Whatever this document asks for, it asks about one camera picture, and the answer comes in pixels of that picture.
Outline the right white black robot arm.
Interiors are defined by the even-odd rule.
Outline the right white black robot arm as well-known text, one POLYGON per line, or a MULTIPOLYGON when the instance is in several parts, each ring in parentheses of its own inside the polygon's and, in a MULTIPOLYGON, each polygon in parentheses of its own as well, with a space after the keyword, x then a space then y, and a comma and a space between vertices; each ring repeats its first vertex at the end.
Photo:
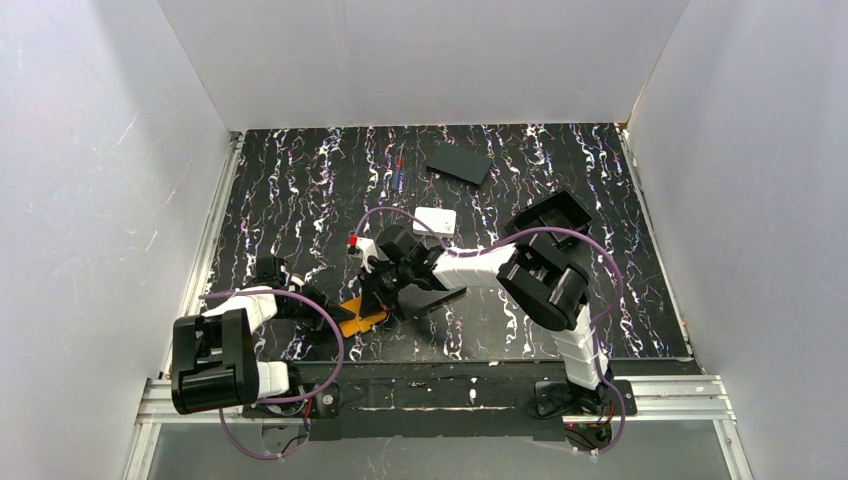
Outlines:
POLYGON ((530 320, 548 330, 573 385, 588 391, 608 386, 610 368, 592 327, 590 279, 565 249, 570 237, 599 250, 588 236, 561 227, 532 227, 500 245, 479 250, 427 247, 393 225, 375 239, 352 235, 348 253, 361 262, 362 317, 395 307, 400 292, 502 288, 530 320))

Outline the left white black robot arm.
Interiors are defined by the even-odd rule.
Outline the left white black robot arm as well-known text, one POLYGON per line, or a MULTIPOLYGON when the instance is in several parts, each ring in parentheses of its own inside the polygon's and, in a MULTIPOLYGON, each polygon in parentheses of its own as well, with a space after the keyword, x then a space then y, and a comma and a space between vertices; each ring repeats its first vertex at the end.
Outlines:
POLYGON ((290 273, 283 259, 261 257, 245 287, 207 297, 224 302, 173 324, 171 398, 178 413, 305 402, 334 383, 344 359, 339 323, 352 320, 354 313, 290 273), (253 334, 275 318, 318 321, 334 332, 336 366, 314 390, 299 387, 286 362, 257 359, 253 334))

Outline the flat black box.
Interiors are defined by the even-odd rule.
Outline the flat black box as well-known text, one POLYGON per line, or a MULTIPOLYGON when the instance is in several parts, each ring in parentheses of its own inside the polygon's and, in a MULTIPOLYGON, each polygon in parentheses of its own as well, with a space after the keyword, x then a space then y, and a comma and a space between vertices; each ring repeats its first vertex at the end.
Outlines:
POLYGON ((450 144, 442 144, 427 157, 430 170, 454 177, 466 183, 481 186, 490 173, 494 161, 486 155, 450 144))

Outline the left aluminium side rail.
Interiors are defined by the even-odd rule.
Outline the left aluminium side rail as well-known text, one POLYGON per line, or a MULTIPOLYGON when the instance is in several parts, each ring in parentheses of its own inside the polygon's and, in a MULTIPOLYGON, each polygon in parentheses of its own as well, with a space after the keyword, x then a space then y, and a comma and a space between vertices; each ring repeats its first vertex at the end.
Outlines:
POLYGON ((191 265, 188 282, 180 306, 177 310, 178 317, 196 313, 200 309, 201 301, 198 297, 205 290, 213 263, 215 248, 221 233, 244 140, 244 131, 233 131, 230 133, 229 150, 224 159, 221 173, 212 190, 211 203, 203 225, 200 243, 191 265))

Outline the black network switch box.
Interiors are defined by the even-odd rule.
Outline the black network switch box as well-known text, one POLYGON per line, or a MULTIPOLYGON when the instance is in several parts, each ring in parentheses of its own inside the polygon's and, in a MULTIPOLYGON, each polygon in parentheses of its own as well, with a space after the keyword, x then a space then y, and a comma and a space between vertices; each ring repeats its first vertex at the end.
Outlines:
POLYGON ((466 292, 466 287, 442 291, 410 285, 399 292, 396 312, 403 319, 419 318, 461 298, 466 292))

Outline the aluminium front frame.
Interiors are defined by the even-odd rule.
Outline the aluminium front frame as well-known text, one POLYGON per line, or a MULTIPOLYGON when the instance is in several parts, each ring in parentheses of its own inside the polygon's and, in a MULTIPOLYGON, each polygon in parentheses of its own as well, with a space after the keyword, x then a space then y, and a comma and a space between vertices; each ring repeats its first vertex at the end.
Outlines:
MULTIPOLYGON (((418 419, 426 415, 466 414, 475 423, 459 427, 461 437, 527 436, 529 430, 515 424, 522 418, 528 402, 551 407, 555 396, 565 393, 562 381, 555 379, 552 371, 552 363, 365 364, 342 374, 334 386, 320 394, 319 404, 311 415, 327 430, 329 439, 345 437, 342 428, 354 419, 400 413, 413 413, 418 419)), ((709 421, 716 430, 731 478, 752 478, 736 430, 736 415, 720 376, 619 375, 613 383, 616 389, 609 400, 615 406, 615 420, 628 424, 709 421)), ((221 421, 233 425, 288 425, 291 422, 280 415, 243 407, 227 407, 222 414, 206 411, 182 415, 172 405, 169 382, 148 381, 135 419, 125 478, 148 477, 163 425, 219 424, 221 421)))

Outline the white rectangular box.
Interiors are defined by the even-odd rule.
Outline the white rectangular box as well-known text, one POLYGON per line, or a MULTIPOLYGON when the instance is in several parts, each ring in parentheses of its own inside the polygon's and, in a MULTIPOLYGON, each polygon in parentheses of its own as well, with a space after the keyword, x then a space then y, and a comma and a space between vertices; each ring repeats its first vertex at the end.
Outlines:
POLYGON ((413 213, 413 232, 416 235, 451 239, 456 234, 457 213, 454 210, 417 207, 413 213))

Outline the black plastic box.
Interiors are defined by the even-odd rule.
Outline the black plastic box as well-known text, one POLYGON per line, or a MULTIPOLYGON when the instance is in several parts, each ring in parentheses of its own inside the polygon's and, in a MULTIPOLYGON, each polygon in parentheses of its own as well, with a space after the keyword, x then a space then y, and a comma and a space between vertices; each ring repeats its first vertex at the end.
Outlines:
POLYGON ((560 190, 520 210, 503 228, 507 238, 534 227, 559 227, 586 235, 595 217, 569 191, 560 190))

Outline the blue red screwdriver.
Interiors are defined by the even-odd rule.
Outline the blue red screwdriver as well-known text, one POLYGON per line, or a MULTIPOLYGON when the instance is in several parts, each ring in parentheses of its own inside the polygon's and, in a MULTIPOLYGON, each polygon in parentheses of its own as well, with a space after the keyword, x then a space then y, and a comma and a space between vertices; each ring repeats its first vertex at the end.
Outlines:
POLYGON ((390 191, 392 193, 399 193, 403 189, 403 179, 404 179, 404 160, 403 153, 399 152, 392 168, 392 176, 390 180, 390 191))

